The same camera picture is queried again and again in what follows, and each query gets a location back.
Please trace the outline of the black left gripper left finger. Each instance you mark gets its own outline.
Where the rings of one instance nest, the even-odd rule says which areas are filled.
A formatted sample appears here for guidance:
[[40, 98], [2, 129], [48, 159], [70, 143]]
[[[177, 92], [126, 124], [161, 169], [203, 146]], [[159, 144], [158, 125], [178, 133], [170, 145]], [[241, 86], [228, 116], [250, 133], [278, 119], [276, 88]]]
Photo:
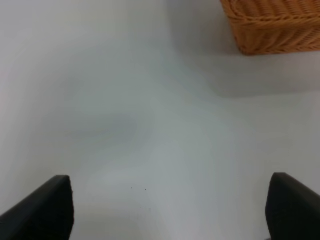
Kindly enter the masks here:
[[56, 175], [0, 216], [0, 238], [68, 240], [74, 214], [71, 179]]

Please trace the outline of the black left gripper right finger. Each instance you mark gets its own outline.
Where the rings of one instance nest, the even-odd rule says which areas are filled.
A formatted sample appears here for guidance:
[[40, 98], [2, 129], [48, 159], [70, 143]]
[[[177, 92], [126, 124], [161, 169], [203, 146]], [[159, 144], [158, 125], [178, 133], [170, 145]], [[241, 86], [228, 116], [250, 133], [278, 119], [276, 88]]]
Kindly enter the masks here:
[[272, 175], [265, 217], [271, 240], [318, 240], [320, 195], [284, 172]]

